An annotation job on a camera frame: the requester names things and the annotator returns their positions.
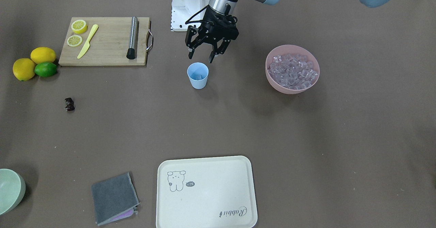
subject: gray cloth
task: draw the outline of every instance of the gray cloth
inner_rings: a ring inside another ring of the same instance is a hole
[[[128,172],[91,186],[95,223],[98,226],[114,221],[138,204],[138,197]]]

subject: wooden cutting board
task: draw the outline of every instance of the wooden cutting board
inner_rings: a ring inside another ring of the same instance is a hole
[[[88,29],[85,33],[79,34],[83,38],[81,45],[70,47],[67,45],[68,37],[75,34],[71,24],[78,20],[85,20]],[[139,33],[137,58],[130,60],[126,58],[129,48],[131,17],[73,17],[68,26],[67,36],[62,47],[59,65],[63,66],[92,66],[92,65],[145,65],[147,59],[147,39],[150,28],[149,17],[139,17]],[[98,30],[92,37],[88,51],[80,59],[77,55],[88,38],[91,27],[97,24]]]

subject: bowl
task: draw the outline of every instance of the bowl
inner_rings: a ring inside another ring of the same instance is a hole
[[[281,93],[285,93],[285,94],[297,94],[297,93],[304,92],[305,90],[310,88],[310,87],[307,87],[307,88],[301,89],[301,90],[294,90],[294,89],[282,87],[276,81],[274,81],[274,79],[271,77],[271,75],[268,72],[268,68],[269,68],[269,65],[273,62],[273,57],[275,57],[277,55],[283,55],[283,54],[306,55],[307,60],[313,62],[312,69],[318,73],[318,76],[317,76],[315,82],[313,82],[313,84],[310,86],[310,87],[313,87],[315,85],[315,83],[318,81],[318,79],[320,78],[320,65],[319,65],[318,61],[315,59],[315,57],[309,51],[307,51],[306,49],[304,49],[300,46],[297,46],[297,45],[281,45],[281,46],[274,48],[273,50],[271,50],[269,52],[269,54],[265,60],[265,73],[266,73],[266,79],[268,79],[268,82],[271,84],[271,86],[274,87],[274,89],[276,89],[277,91],[279,91]]]
[[[0,169],[0,215],[14,209],[23,199],[26,184],[19,174],[10,169]]]

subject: blue cup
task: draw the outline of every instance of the blue cup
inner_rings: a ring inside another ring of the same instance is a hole
[[[188,67],[187,73],[189,80],[191,81],[192,87],[194,87],[195,89],[201,89],[206,86],[209,69],[204,63],[193,63]]]

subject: halved lemon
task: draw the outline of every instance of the halved lemon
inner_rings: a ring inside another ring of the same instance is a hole
[[[88,29],[88,26],[86,25],[85,20],[76,20],[71,24],[71,29],[76,34],[83,34]]]
[[[75,47],[75,46],[80,45],[82,43],[82,41],[83,41],[82,37],[75,34],[75,35],[68,37],[67,44],[69,46]]]

